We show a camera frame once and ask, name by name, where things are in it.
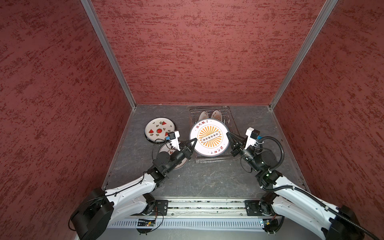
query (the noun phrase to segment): round plate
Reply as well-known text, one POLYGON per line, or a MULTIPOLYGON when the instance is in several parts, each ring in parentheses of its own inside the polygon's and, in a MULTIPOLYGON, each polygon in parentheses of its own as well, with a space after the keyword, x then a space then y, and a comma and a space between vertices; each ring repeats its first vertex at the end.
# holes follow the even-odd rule
MULTIPOLYGON (((169 142, 164 144, 159 150, 159 152, 167 152, 167 153, 169 153, 169 155, 171 155, 174 151, 175 151, 174 147, 172 149, 170 149, 170 143, 169 142)), ((186 162, 187 162, 187 158, 184 158, 183 160, 181 160, 181 163, 179 165, 177 165, 174 169, 181 168, 186 162)))
POLYGON ((203 119, 207 119, 208 118, 208 113, 207 113, 207 111, 202 111, 201 113, 200 113, 200 116, 199 116, 199 121, 200 120, 203 120, 203 119))
POLYGON ((222 154, 228 147, 228 128, 222 122, 208 118, 198 121, 191 129, 189 139, 197 138, 195 151, 206 157, 222 154))
POLYGON ((175 124, 168 118, 155 118, 145 127, 145 136, 150 142, 164 142, 169 132, 175 131, 175 124))
POLYGON ((217 109, 212 113, 211 118, 214 118, 214 119, 219 120, 219 121, 223 120, 221 117, 221 112, 217 109))

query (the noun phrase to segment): gray floor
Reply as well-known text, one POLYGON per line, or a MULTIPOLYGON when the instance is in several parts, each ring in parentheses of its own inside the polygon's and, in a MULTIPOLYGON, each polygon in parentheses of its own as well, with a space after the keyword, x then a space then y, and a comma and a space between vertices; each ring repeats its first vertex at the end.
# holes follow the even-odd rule
POLYGON ((283 226, 274 236, 265 232, 244 231, 206 231, 188 229, 157 229, 153 233, 139 235, 136 229, 107 228, 98 240, 317 240, 320 239, 313 232, 285 219, 283 226))
MULTIPOLYGON (((180 140, 187 140, 190 131, 188 109, 191 107, 139 105, 111 169, 107 188, 118 187, 130 182, 151 167, 153 144, 144 136, 144 128, 150 120, 158 117, 171 119, 180 132, 180 140)), ((231 106, 230 110, 240 135, 245 136, 246 129, 253 127, 261 132, 261 136, 273 136, 283 141, 280 130, 266 106, 231 106)), ((161 144, 155 145, 155 156, 160 147, 161 144)), ((279 159, 280 154, 275 143, 266 142, 264 147, 272 149, 279 159)), ((243 162, 243 166, 249 170, 249 166, 245 162, 243 162)), ((295 184, 303 186, 303 178, 297 163, 289 154, 286 155, 278 171, 295 184)), ((194 159, 189 160, 180 169, 172 171, 167 182, 152 192, 154 197, 260 198, 263 194, 264 192, 258 187, 255 173, 245 172, 241 168, 239 160, 197 164, 194 159)))

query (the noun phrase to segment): plate with orange sunburst pattern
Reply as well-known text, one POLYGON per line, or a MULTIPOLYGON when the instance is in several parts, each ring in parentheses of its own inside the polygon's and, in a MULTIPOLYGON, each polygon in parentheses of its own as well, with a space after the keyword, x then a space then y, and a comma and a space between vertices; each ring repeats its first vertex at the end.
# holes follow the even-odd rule
POLYGON ((195 151, 206 157, 222 154, 228 147, 228 128, 216 119, 198 121, 191 129, 189 139, 197 138, 195 151))

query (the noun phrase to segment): red wall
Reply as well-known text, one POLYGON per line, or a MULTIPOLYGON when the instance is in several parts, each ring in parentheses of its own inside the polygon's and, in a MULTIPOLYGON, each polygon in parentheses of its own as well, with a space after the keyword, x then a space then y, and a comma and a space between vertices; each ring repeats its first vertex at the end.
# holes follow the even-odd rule
POLYGON ((275 112, 312 191, 384 239, 384 2, 339 0, 275 112))
POLYGON ((139 104, 269 104, 325 0, 92 1, 139 104))
POLYGON ((130 106, 79 0, 0 3, 0 239, 71 239, 130 106))

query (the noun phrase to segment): orange sunburst design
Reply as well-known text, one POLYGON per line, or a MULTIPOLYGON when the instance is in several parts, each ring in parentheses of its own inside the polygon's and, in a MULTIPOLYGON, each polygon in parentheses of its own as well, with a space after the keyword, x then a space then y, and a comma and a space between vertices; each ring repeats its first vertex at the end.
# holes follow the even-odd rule
POLYGON ((220 134, 220 136, 218 136, 217 138, 214 138, 214 139, 211 139, 211 140, 208 140, 207 142, 202 142, 202 138, 208 136, 208 135, 211 135, 212 133, 214 132, 219 132, 221 133, 220 129, 218 129, 217 127, 215 126, 206 126, 204 128, 202 128, 200 131, 199 131, 199 139, 200 139, 200 142, 205 146, 205 147, 209 147, 209 148, 214 148, 214 147, 217 147, 221 142, 222 142, 222 136, 220 134))

